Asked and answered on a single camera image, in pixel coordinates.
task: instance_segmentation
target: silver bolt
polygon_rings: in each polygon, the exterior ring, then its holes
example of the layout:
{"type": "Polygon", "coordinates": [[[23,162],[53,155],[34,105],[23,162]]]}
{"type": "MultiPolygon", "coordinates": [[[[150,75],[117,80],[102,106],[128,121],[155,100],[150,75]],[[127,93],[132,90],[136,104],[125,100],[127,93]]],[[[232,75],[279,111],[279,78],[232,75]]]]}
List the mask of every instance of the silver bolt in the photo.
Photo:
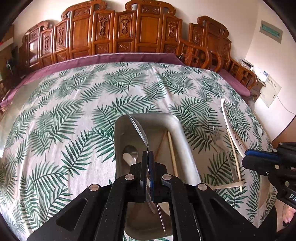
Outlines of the silver bolt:
{"type": "Polygon", "coordinates": [[[197,187],[198,187],[198,189],[201,190],[201,191],[205,191],[205,190],[207,190],[207,185],[205,185],[205,184],[203,184],[203,183],[199,184],[197,187]]]}
{"type": "Polygon", "coordinates": [[[135,178],[135,176],[133,174],[127,174],[125,176],[126,180],[130,181],[130,180],[133,180],[135,178]]]}
{"type": "Polygon", "coordinates": [[[90,186],[89,186],[89,189],[92,191],[92,192],[94,192],[94,191],[97,191],[98,189],[99,189],[99,185],[98,184],[91,184],[90,186]]]}
{"type": "Polygon", "coordinates": [[[171,180],[172,176],[170,174],[164,174],[163,175],[163,180],[171,180]]]}

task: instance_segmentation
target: fork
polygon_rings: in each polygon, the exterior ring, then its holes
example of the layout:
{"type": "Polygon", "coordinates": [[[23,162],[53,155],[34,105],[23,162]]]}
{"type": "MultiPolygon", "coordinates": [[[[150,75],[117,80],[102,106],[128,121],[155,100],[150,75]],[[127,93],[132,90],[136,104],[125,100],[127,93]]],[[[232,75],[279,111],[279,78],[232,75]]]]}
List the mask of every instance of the fork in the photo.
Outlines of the fork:
{"type": "Polygon", "coordinates": [[[226,158],[228,160],[228,163],[229,163],[229,166],[230,166],[230,170],[231,170],[231,174],[232,174],[232,178],[233,178],[233,181],[234,182],[238,182],[238,178],[237,178],[237,174],[236,174],[236,170],[235,168],[233,167],[232,163],[231,163],[231,160],[229,158],[229,154],[228,154],[228,151],[226,151],[223,147],[223,142],[222,142],[222,139],[221,139],[221,135],[220,135],[220,130],[218,128],[218,126],[213,126],[213,136],[212,136],[212,139],[213,139],[213,142],[214,144],[219,147],[219,149],[223,152],[225,152],[226,154],[226,158]]]}

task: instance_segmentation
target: leaf pattern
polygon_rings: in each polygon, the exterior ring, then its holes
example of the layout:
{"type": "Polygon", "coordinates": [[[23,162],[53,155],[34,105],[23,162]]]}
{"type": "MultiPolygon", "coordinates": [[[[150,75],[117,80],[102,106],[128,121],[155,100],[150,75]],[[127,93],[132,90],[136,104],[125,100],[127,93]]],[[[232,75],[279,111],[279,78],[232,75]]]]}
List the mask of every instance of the leaf pattern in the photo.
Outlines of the leaf pattern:
{"type": "MultiPolygon", "coordinates": [[[[272,150],[252,111],[214,72],[163,63],[104,63],[60,71],[42,78],[20,110],[0,160],[0,208],[20,240],[60,211],[90,184],[115,180],[114,125],[122,115],[169,112],[181,122],[203,182],[232,182],[226,155],[235,165],[220,99],[233,130],[245,145],[272,150]],[[213,127],[227,151],[213,142],[213,127]]],[[[255,226],[271,210],[270,187],[258,208],[260,178],[245,170],[239,188],[216,190],[255,226]]],[[[124,235],[124,241],[134,241],[124,235]]],[[[172,237],[155,240],[168,241],[172,237]]]]}

